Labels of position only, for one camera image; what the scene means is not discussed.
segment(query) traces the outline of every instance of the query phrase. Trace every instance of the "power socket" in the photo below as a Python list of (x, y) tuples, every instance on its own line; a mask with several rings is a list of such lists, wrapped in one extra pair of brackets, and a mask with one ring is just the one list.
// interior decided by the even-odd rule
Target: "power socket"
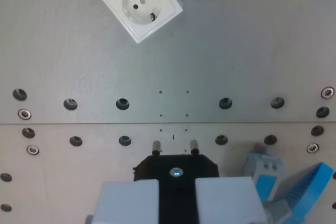
[(182, 0), (103, 0), (140, 43), (182, 12)]

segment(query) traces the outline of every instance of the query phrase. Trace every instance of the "small hole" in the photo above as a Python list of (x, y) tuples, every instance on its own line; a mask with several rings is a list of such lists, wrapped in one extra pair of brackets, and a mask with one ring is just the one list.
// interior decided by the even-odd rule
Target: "small hole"
[(274, 135), (268, 135), (264, 139), (264, 143), (267, 145), (273, 145), (278, 141), (277, 137)]
[(78, 146), (81, 146), (83, 144), (83, 140), (78, 137), (78, 136), (72, 136), (69, 140), (70, 144), (75, 146), (75, 147), (78, 147)]
[(119, 144), (122, 146), (129, 146), (132, 143), (132, 140), (128, 136), (121, 136), (119, 138)]
[(63, 105), (67, 110), (75, 110), (78, 107), (77, 102), (71, 98), (65, 99)]
[(231, 108), (232, 106), (232, 100), (230, 98), (223, 98), (219, 101), (219, 107), (223, 110), (227, 110), (229, 108)]
[(285, 105), (285, 100), (282, 97), (275, 97), (271, 101), (271, 107), (273, 109), (279, 109)]
[(324, 132), (324, 128), (322, 126), (315, 126), (314, 128), (311, 129), (310, 134), (312, 136), (320, 136)]
[(228, 142), (228, 138), (227, 136), (219, 135), (218, 137), (216, 137), (215, 142), (218, 145), (225, 145)]
[(4, 212), (10, 212), (12, 210), (12, 207), (9, 204), (2, 204), (0, 208)]
[(22, 135), (26, 138), (33, 138), (35, 136), (35, 131), (31, 128), (24, 128), (22, 130)]
[(329, 115), (330, 110), (328, 107), (321, 107), (316, 111), (316, 116), (318, 118), (325, 118)]
[(13, 96), (18, 101), (24, 101), (27, 99), (27, 93), (23, 89), (14, 89)]
[(115, 102), (115, 105), (117, 106), (119, 110), (126, 110), (130, 107), (130, 103), (125, 98), (117, 99), (117, 101)]
[(1, 173), (0, 174), (0, 179), (4, 182), (11, 182), (12, 181), (12, 176), (8, 173)]

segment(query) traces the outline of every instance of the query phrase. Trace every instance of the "metal panel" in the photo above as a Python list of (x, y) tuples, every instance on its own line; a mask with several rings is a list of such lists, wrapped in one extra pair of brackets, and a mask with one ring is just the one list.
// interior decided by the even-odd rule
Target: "metal panel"
[(102, 0), (0, 0), (0, 123), (21, 108), (26, 123), (309, 122), (323, 105), (336, 120), (320, 97), (336, 82), (336, 0), (183, 2), (137, 45)]
[[(313, 123), (281, 124), (73, 124), (31, 125), (36, 136), (22, 136), (24, 125), (0, 125), (0, 173), (10, 173), (13, 180), (0, 180), (0, 203), (10, 204), (11, 212), (0, 211), (1, 223), (84, 224), (94, 213), (100, 188), (106, 181), (131, 181), (133, 170), (151, 154), (154, 140), (161, 142), (162, 154), (189, 153), (190, 140), (197, 140), (200, 152), (219, 165), (221, 176), (239, 176), (247, 155), (262, 144), (265, 136), (278, 138), (267, 153), (282, 158), (287, 187), (298, 174), (326, 162), (335, 166), (336, 125), (325, 123), (319, 137), (310, 135)], [(219, 146), (215, 137), (224, 134), (226, 145)], [(131, 145), (118, 143), (122, 135)], [(69, 138), (80, 136), (80, 147), (70, 145)], [(306, 148), (318, 143), (320, 149), (309, 154)], [(40, 153), (31, 156), (28, 145)], [(336, 180), (328, 186), (307, 217), (307, 224), (335, 223)]]

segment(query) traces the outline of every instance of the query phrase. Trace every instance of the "screw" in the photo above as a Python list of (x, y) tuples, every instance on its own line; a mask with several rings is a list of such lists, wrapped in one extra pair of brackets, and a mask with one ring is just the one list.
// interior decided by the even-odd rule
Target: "screw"
[(175, 167), (170, 170), (170, 175), (177, 178), (183, 175), (183, 170), (181, 168)]
[(27, 152), (30, 154), (30, 155), (37, 155), (39, 153), (39, 150), (38, 148), (35, 146), (35, 145), (30, 145), (27, 147)]

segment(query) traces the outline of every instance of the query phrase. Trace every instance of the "blue plastic part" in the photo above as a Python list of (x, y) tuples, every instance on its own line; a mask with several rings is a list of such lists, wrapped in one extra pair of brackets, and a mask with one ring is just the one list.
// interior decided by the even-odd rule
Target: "blue plastic part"
[(262, 203), (264, 203), (268, 199), (269, 194), (271, 193), (276, 181), (276, 176), (261, 174), (258, 177), (256, 188)]
[(284, 199), (292, 211), (292, 216), (283, 224), (298, 224), (305, 220), (306, 214), (322, 194), (332, 174), (333, 170), (321, 163), (285, 195)]

